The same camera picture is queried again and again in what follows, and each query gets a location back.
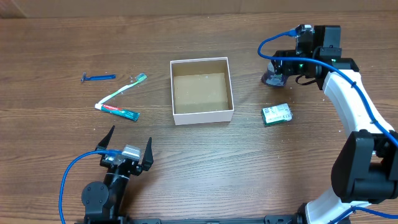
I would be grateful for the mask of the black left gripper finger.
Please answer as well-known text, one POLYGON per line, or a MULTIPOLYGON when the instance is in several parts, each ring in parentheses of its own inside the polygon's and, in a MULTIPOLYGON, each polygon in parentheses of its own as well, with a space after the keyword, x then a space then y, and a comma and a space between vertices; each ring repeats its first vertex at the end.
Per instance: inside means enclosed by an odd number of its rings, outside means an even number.
POLYGON ((142 163, 141 163, 142 170, 149 171, 153 163, 154 163, 154 158, 152 153, 152 138, 150 137, 146 145, 144 156, 142 158, 142 163))
POLYGON ((108 144, 111 140, 111 137, 113 135, 115 129, 115 125, 112 126, 112 128, 109 130, 108 134, 97 144, 95 147, 96 151, 106 151, 108 144))

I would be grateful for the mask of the green red toothpaste tube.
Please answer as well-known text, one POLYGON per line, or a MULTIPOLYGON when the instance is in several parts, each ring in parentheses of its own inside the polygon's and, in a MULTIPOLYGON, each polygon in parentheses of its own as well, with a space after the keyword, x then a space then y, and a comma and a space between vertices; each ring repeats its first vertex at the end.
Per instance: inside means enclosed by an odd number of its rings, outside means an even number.
POLYGON ((111 113, 123 118, 127 118, 130 119, 132 121, 137 121, 139 119, 140 113, 137 113, 135 111, 129 111, 129 110, 125 110, 122 108, 117 108, 114 106, 110 106, 110 105, 105 105, 105 104, 95 104, 95 109, 100 110, 100 111, 104 111, 107 113, 111 113))

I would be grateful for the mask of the green white soap bar pack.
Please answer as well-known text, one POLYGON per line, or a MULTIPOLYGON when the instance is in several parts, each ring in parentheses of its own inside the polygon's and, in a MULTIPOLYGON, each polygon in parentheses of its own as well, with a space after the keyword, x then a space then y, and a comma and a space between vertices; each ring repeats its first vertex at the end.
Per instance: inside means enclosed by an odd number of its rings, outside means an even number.
POLYGON ((277 123, 285 123, 291 121, 293 118, 293 114, 287 103, 263 108, 261 110, 261 114, 266 126, 277 123))

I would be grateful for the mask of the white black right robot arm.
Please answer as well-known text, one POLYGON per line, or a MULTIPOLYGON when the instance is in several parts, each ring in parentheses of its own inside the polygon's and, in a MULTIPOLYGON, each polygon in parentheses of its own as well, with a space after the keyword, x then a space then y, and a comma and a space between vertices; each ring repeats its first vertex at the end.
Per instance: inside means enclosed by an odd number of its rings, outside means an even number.
POLYGON ((305 77, 330 99, 347 140, 331 170, 331 185, 303 204, 289 223, 348 223, 352 213, 397 198, 397 132, 366 93, 358 66, 341 55, 340 26, 299 25, 287 31, 293 50, 269 57, 264 81, 284 86, 305 77))

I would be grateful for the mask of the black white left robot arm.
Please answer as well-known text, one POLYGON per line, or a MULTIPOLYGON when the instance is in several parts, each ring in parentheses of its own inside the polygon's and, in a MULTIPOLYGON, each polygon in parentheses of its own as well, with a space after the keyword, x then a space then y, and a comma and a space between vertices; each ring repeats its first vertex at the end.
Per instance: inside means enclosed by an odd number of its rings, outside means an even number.
POLYGON ((126 145, 121 152, 107 149, 114 128, 97 144, 95 152, 101 154, 99 165, 107 168, 104 181, 89 183, 82 191, 85 206, 84 223, 131 223, 120 213, 124 193, 131 175, 141 175, 154 163, 152 139, 149 138, 143 154, 138 147, 126 145))

